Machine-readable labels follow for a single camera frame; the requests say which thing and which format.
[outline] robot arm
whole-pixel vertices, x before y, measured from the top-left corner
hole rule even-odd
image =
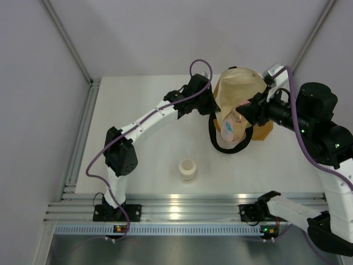
[[[270,72],[264,77],[268,89],[255,95],[251,103],[239,106],[237,111],[253,125],[262,126],[272,120],[294,130],[291,104],[296,104],[305,149],[317,168],[328,168],[331,172],[319,170],[329,212],[320,213],[292,202],[278,192],[270,192],[258,198],[255,211],[241,209],[242,217],[247,219],[252,215],[252,220],[262,221],[279,216],[308,232],[321,250],[353,256],[353,136],[331,121],[337,97],[323,84],[306,83],[296,102],[290,102],[288,91],[271,88]],[[283,91],[288,94],[288,102],[281,100]]]
[[[110,188],[119,204],[123,205],[126,200],[126,183],[129,174],[138,164],[134,148],[136,145],[165,125],[191,113],[194,109],[197,109],[201,115],[209,115],[220,111],[213,97],[211,85],[204,89],[208,82],[206,76],[193,75],[189,84],[183,86],[180,90],[169,92],[155,108],[143,117],[119,130],[115,127],[108,130],[105,146],[122,134],[127,133],[104,152]],[[190,99],[176,104],[186,98]],[[103,197],[103,206],[109,216],[115,216],[115,219],[121,216],[117,208],[118,205],[112,199],[108,189]]]

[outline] black cable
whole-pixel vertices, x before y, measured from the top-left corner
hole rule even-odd
[[[187,88],[187,87],[188,87],[187,84],[183,85],[183,86],[181,87],[181,89],[178,90],[178,92],[180,92],[183,88]]]
[[[291,94],[289,93],[288,90],[284,89],[284,88],[279,88],[277,91],[276,91],[276,95],[280,92],[285,92],[288,96],[288,103],[290,104],[291,103]]]
[[[97,197],[98,194],[101,194],[102,196],[104,196],[104,194],[103,194],[102,192],[97,192],[97,193],[95,194],[95,196],[93,197],[93,207],[95,207],[95,205],[94,205],[94,200],[96,199],[96,197]]]
[[[259,223],[260,223],[260,221],[258,221],[256,224],[249,224],[248,222],[246,222],[248,225],[250,225],[250,226],[257,226]]]

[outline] white table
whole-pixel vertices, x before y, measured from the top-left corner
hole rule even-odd
[[[92,123],[85,146],[76,193],[104,192],[105,185],[85,175],[92,158],[104,147],[106,131],[123,127],[151,110],[171,90],[187,84],[190,77],[133,76],[104,77],[101,81]],[[219,75],[212,81],[213,87]],[[169,124],[147,141],[135,146],[137,168],[130,174],[127,193],[229,194],[279,192],[322,192],[315,169],[306,161],[293,132],[275,125],[264,141],[251,141],[234,155],[214,149],[208,135],[208,117],[197,110]],[[189,158],[196,162],[192,183],[181,181],[178,164]],[[106,177],[104,157],[92,173]]]

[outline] metal base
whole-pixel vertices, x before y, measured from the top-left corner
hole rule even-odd
[[[123,209],[129,216],[130,222],[140,222],[141,219],[141,204],[124,204]],[[93,214],[94,222],[127,222],[125,215],[122,211],[117,208],[116,213],[111,215],[110,212],[102,204],[98,204],[94,207]]]
[[[263,243],[252,236],[139,236],[112,243],[103,236],[55,235],[55,251],[47,265],[323,265],[293,227],[278,242]],[[337,256],[322,253],[331,264],[339,265]]]
[[[51,203],[44,223],[97,224],[92,221],[95,194],[78,194],[67,185],[61,202]],[[126,194],[127,204],[143,206],[140,222],[148,224],[242,224],[239,205],[253,204],[262,194]],[[322,193],[284,193],[305,206],[327,210]]]

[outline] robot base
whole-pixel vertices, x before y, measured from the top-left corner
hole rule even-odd
[[[140,222],[141,204],[122,204],[131,222]],[[110,205],[98,204],[94,207],[94,222],[126,222],[126,217],[119,208]]]

